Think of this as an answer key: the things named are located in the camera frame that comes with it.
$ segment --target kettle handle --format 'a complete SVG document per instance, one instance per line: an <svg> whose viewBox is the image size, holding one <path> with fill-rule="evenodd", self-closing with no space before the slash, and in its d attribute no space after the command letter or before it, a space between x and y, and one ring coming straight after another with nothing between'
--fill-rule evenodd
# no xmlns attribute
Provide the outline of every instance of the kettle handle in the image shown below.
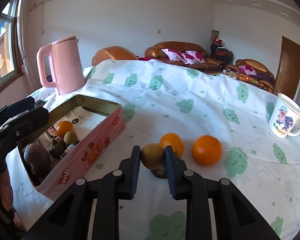
<svg viewBox="0 0 300 240"><path fill-rule="evenodd" d="M40 77L41 85L45 88L56 88L57 85L55 82L48 82L47 76L46 76L46 70L44 68L44 61L43 57L45 55L49 55L49 63L50 63L50 69L53 71L53 60L52 60L52 45L48 44L46 46L43 46L39 49L37 53L37 64L38 64L38 72Z"/></svg>

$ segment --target door frame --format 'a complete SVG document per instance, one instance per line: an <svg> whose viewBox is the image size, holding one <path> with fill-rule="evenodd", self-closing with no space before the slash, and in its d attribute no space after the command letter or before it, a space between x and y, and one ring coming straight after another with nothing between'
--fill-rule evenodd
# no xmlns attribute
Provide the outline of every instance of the door frame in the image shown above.
<svg viewBox="0 0 300 240"><path fill-rule="evenodd" d="M275 82L277 82L277 78L278 78L278 74L279 74L279 69L280 69L280 64L281 64L281 53L282 53L282 40L283 40L283 38L286 38L286 39L288 39L288 40L290 40L290 41L293 41L293 40L289 39L288 37L285 37L285 36L282 35L282 39L281 39L281 50L280 50L280 60L279 60L279 65L278 65L277 75L276 75L276 77L275 77ZM298 93L299 93L299 89L300 89L300 78L299 78L298 87L297 87L296 93L295 93L295 95L294 95L293 101L296 100L297 95L298 95Z"/></svg>

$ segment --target mug handle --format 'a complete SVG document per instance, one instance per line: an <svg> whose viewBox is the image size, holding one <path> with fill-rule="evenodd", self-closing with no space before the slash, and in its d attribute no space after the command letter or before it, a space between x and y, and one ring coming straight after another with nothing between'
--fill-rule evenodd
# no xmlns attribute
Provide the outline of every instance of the mug handle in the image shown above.
<svg viewBox="0 0 300 240"><path fill-rule="evenodd" d="M45 88L56 88L57 85L55 82L48 82L47 80L46 70L44 68L44 61L43 61L43 57L45 55L49 55L49 63L50 65L53 64L51 44L41 47L37 53L37 64L38 64L40 82L41 85L43 85Z"/></svg>
<svg viewBox="0 0 300 240"><path fill-rule="evenodd" d="M298 130L297 132L290 132L288 133L289 136L292 136L292 137L296 137L300 134L300 130Z"/></svg>

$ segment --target white mug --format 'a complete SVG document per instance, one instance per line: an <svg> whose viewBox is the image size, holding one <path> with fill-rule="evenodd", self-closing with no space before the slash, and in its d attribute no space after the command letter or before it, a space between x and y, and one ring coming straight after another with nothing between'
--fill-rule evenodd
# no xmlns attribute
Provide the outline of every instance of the white mug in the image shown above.
<svg viewBox="0 0 300 240"><path fill-rule="evenodd" d="M287 135L298 136L300 127L295 132L291 132L298 120L300 120L300 107L292 99L279 93L269 121L270 130L279 138L285 138Z"/></svg>

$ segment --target wooden door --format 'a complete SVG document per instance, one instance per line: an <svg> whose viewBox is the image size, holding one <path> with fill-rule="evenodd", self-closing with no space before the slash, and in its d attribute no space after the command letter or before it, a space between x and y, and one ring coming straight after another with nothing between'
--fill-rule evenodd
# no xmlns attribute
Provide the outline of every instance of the wooden door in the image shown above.
<svg viewBox="0 0 300 240"><path fill-rule="evenodd" d="M282 36L281 57L274 93L294 98L300 80L300 45Z"/></svg>

